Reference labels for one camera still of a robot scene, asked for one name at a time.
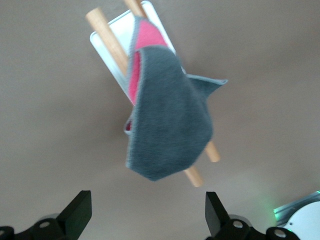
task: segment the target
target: wooden rod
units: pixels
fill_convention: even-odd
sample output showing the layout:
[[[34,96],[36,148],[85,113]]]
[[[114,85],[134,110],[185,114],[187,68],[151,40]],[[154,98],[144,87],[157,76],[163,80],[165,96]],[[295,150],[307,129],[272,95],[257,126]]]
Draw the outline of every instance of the wooden rod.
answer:
[[[140,0],[124,0],[126,6],[131,10],[133,15],[148,18]]]
[[[220,154],[212,140],[205,146],[205,152],[211,162],[216,163],[220,161]]]
[[[139,0],[125,0],[125,3],[128,5],[134,15],[147,18],[147,15],[143,10]],[[120,45],[115,34],[112,32],[108,24],[108,20],[104,16],[101,9],[99,7],[93,9],[86,14],[85,18],[90,23],[93,30],[96,31],[96,33],[99,35],[104,45],[108,48],[110,54],[119,66],[123,75],[126,75],[128,67],[128,56]],[[195,166],[191,166],[188,169],[184,170],[184,173],[189,178],[193,186],[200,187],[203,185],[203,178],[201,177],[199,171]]]
[[[127,73],[128,56],[112,32],[108,20],[101,9],[95,8],[85,15],[94,31],[99,35],[104,45],[108,48],[110,54],[120,68],[123,75]]]
[[[195,166],[191,166],[184,170],[184,173],[196,188],[201,187],[204,184],[204,180]]]

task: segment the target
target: metal bolt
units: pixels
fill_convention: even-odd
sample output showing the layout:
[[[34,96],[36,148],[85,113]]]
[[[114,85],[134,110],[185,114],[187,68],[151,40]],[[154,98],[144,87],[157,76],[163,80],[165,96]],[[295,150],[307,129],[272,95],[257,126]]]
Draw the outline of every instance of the metal bolt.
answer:
[[[39,225],[39,228],[43,229],[43,228],[48,227],[49,225],[50,225],[50,222],[45,221],[45,222],[43,222],[43,223],[41,223],[41,224]]]
[[[235,226],[237,229],[242,229],[244,225],[240,221],[234,221],[233,226]]]
[[[274,234],[280,238],[285,238],[287,236],[285,232],[280,229],[274,230]]]

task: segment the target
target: white tray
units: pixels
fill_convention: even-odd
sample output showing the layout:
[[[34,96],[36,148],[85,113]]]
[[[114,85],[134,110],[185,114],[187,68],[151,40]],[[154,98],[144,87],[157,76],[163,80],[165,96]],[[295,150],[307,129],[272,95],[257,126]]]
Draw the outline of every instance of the white tray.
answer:
[[[172,45],[164,26],[162,25],[158,14],[154,8],[154,6],[149,1],[141,2],[142,7],[147,14],[149,20],[159,29],[161,32],[165,42],[167,43],[168,47],[176,53],[174,46]],[[120,16],[116,17],[112,21],[109,22],[110,28],[112,29],[114,35],[122,45],[126,54],[128,54],[131,38],[134,31],[134,15],[131,13],[130,10],[126,11],[125,13],[121,14]],[[99,35],[94,31],[90,35],[90,42],[97,51],[97,53],[102,58],[105,65],[108,67],[112,75],[114,76],[115,80],[118,82],[122,90],[126,93],[127,91],[124,90],[124,86],[126,82],[126,77],[120,71],[118,65],[116,64],[115,60],[109,53],[106,46],[101,41]]]

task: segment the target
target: gray towel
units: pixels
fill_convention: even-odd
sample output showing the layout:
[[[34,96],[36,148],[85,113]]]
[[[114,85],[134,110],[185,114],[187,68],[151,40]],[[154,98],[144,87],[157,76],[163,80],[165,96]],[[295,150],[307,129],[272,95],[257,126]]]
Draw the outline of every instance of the gray towel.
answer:
[[[227,80],[184,74],[179,59],[162,45],[138,51],[136,105],[125,126],[126,166],[157,181],[197,160],[213,135],[207,98]]]

